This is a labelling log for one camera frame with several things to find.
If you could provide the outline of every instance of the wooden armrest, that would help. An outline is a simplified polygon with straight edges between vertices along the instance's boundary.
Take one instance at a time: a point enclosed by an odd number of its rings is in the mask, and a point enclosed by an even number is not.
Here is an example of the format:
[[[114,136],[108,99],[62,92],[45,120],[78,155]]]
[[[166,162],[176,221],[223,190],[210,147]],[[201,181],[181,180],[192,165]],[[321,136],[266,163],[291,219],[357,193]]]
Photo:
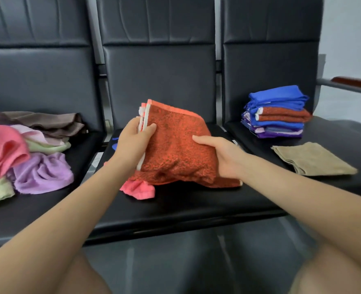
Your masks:
[[[338,84],[350,85],[352,87],[361,88],[361,79],[353,78],[353,77],[345,77],[345,76],[337,76],[331,79],[332,82],[336,82]]]

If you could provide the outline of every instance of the brown towel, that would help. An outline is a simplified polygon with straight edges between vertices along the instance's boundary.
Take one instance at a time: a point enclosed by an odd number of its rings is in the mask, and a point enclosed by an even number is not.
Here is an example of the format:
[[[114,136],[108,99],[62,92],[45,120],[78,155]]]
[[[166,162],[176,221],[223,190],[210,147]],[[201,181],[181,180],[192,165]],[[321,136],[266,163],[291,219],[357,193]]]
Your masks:
[[[285,121],[288,123],[306,123],[312,115],[305,109],[296,111],[282,107],[261,107],[255,119],[257,121]]]
[[[84,124],[77,113],[47,114],[6,111],[0,112],[0,125],[24,125],[55,138],[71,137],[79,132],[84,133],[81,131]]]
[[[307,142],[295,147],[272,146],[284,162],[304,176],[356,174],[358,170],[329,152],[320,144]]]

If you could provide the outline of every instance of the red towel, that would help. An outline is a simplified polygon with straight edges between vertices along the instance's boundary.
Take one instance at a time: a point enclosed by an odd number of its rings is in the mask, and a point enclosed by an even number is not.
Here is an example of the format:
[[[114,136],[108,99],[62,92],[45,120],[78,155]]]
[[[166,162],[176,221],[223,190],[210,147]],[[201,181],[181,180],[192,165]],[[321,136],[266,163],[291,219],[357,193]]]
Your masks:
[[[256,113],[257,121],[285,121],[288,123],[306,123],[312,115],[305,109],[296,111],[282,107],[261,107]]]
[[[152,123],[157,124],[157,129],[130,180],[151,185],[181,180],[210,188],[242,185],[237,179],[220,178],[216,150],[193,141],[193,135],[210,136],[201,116],[152,100],[142,105],[140,115],[144,116],[141,130]]]
[[[9,168],[29,158],[30,152],[20,133],[9,126],[0,125],[0,178]]]

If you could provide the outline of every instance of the forearm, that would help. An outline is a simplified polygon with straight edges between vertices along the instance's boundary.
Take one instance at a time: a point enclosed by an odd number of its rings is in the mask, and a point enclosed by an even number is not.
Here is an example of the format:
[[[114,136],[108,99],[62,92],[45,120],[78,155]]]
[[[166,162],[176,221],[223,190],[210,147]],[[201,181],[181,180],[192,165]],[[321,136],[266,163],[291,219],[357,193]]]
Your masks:
[[[242,163],[243,182],[310,226],[361,265],[361,197],[305,178],[256,156]]]
[[[0,293],[53,293],[126,179],[122,163],[110,160],[1,247]]]

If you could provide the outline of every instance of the light pink towel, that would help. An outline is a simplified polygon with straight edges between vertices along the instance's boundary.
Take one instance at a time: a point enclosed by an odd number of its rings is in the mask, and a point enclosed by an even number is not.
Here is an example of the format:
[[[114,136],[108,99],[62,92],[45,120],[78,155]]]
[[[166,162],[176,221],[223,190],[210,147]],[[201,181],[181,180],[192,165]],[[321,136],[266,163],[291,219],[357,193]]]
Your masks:
[[[128,180],[123,184],[120,190],[126,195],[133,196],[138,200],[154,198],[155,193],[154,186],[140,180]]]
[[[35,129],[31,129],[24,125],[11,125],[12,128],[15,128],[24,138],[49,145],[60,146],[64,145],[65,141],[68,141],[69,138],[54,138],[46,137],[43,132]]]
[[[0,178],[9,168],[29,158],[30,152],[21,134],[14,128],[0,125]]]

